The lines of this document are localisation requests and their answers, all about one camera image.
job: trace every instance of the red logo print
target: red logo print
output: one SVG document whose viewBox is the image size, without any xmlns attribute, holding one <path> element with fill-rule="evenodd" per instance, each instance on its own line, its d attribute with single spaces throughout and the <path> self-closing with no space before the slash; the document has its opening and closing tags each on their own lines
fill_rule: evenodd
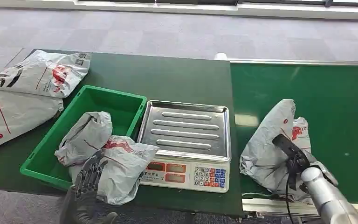
<svg viewBox="0 0 358 224">
<path fill-rule="evenodd" d="M 61 88 L 57 86 L 57 88 L 53 92 L 58 92 L 59 90 L 61 90 Z"/>
<path fill-rule="evenodd" d="M 110 139 L 108 140 L 108 142 L 103 146 L 103 148 L 113 148 L 113 147 L 121 147 L 123 148 L 126 152 L 128 153 L 132 153 L 134 150 L 128 145 L 128 143 L 126 141 L 121 141 L 121 142 L 113 142 Z"/>
<path fill-rule="evenodd" d="M 55 83 L 57 84 L 63 84 L 65 82 L 65 79 L 68 75 L 68 72 L 70 71 L 70 68 L 66 68 L 61 65 L 57 65 L 53 69 L 53 77 L 55 79 Z"/>
<path fill-rule="evenodd" d="M 301 129 L 301 127 L 293 127 L 293 131 L 292 131 L 292 134 L 293 134 L 293 137 L 292 137 L 292 140 L 296 139 L 297 136 L 299 134 L 302 134 L 303 133 L 303 130 Z"/>
</svg>

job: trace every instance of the stainless steel tray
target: stainless steel tray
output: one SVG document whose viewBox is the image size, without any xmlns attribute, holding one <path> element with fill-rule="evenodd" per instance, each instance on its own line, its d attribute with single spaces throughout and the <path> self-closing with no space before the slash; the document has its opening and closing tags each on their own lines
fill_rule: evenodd
<svg viewBox="0 0 358 224">
<path fill-rule="evenodd" d="M 159 146 L 157 155 L 230 161 L 228 109 L 150 100 L 138 142 Z"/>
</svg>

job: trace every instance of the scale keypad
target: scale keypad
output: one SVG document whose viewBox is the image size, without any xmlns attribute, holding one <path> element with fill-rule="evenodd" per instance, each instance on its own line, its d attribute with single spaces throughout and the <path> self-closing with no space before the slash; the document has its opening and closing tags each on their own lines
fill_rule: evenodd
<svg viewBox="0 0 358 224">
<path fill-rule="evenodd" d="M 224 188 L 226 185 L 226 170 L 195 167 L 194 185 Z"/>
</svg>

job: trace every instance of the digital weighing scale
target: digital weighing scale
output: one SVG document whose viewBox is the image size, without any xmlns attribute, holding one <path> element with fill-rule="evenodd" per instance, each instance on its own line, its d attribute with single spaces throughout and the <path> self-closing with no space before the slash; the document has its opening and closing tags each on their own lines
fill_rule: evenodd
<svg viewBox="0 0 358 224">
<path fill-rule="evenodd" d="M 231 147 L 226 107 L 150 100 L 138 142 L 160 147 L 141 184 L 228 191 Z"/>
</svg>

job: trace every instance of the gray carpet floor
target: gray carpet floor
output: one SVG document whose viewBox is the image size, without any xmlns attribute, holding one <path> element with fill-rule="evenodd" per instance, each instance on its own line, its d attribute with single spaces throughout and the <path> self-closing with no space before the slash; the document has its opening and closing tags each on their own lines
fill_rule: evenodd
<svg viewBox="0 0 358 224">
<path fill-rule="evenodd" d="M 358 61 L 358 21 L 0 9 L 0 71 L 22 48 L 212 59 Z M 56 224 L 62 198 L 0 191 L 0 224 Z M 100 205 L 107 212 L 110 207 Z M 118 223 L 233 224 L 228 217 L 124 206 Z M 280 223 L 280 218 L 244 223 Z"/>
</svg>

